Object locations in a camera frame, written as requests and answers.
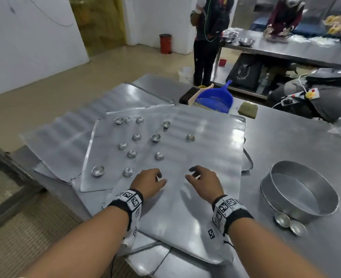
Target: blue dustpan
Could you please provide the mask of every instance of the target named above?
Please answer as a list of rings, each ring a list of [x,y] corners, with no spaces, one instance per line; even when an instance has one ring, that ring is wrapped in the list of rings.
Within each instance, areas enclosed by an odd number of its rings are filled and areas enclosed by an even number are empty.
[[[228,85],[231,83],[232,81],[229,80],[221,88],[205,90],[197,97],[195,102],[212,110],[228,113],[233,104],[233,96],[227,90]]]

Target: beige floor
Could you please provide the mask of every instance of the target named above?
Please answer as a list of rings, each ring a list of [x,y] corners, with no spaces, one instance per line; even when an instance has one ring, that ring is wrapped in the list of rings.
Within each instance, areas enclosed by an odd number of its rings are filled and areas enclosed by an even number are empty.
[[[229,63],[239,52],[224,50]],[[193,54],[162,55],[146,47],[121,47],[90,63],[0,95],[0,147],[12,152],[22,146],[18,135],[78,108],[114,86],[146,73],[178,79],[178,69],[193,66]],[[18,187],[0,173],[0,203]],[[49,193],[39,195],[0,228],[0,278],[17,273],[80,220]],[[114,277],[136,277],[119,259]]]

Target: maroon sleeve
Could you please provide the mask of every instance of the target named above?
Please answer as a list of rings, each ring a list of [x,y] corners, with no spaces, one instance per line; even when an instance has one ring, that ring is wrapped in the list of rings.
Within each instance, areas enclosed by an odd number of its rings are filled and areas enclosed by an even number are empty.
[[[277,13],[282,9],[283,1],[279,0],[276,4],[274,11],[271,13],[270,18],[268,19],[267,26],[273,25],[275,23],[275,18]]]
[[[287,27],[291,27],[294,26],[294,28],[296,28],[298,26],[298,24],[301,22],[302,20],[302,15],[303,15],[303,10],[304,10],[304,6],[302,6],[299,11],[297,12],[297,17],[293,20],[292,23],[290,23],[289,25],[287,25]]]

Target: woven mat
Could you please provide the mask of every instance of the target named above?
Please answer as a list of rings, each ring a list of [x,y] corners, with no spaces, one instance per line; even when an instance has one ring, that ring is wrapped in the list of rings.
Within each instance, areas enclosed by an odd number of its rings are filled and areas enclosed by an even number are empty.
[[[0,172],[0,202],[18,188]],[[39,254],[81,223],[50,193],[36,196],[0,228],[0,278],[17,277]],[[110,267],[103,277],[110,277]],[[138,278],[123,258],[115,259],[114,278]]]

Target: person wearing mask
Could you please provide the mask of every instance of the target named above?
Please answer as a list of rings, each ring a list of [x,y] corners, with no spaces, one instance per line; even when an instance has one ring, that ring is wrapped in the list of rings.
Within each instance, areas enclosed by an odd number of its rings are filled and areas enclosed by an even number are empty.
[[[191,13],[196,26],[194,42],[194,85],[209,86],[213,63],[219,50],[223,30],[228,28],[234,0],[197,0]]]
[[[225,195],[215,172],[201,166],[190,168],[190,172],[193,174],[186,175],[186,180],[211,205],[213,222],[219,223],[220,232],[230,237],[251,278],[325,278],[308,261],[257,223],[239,201]],[[166,179],[158,180],[161,177],[159,169],[143,170],[135,177],[129,190],[118,194],[107,208],[48,248],[19,277],[101,277],[135,220],[136,207],[167,183]],[[224,224],[218,221],[221,209],[226,215]]]
[[[268,19],[265,33],[288,36],[301,22],[304,5],[302,0],[279,0]]]

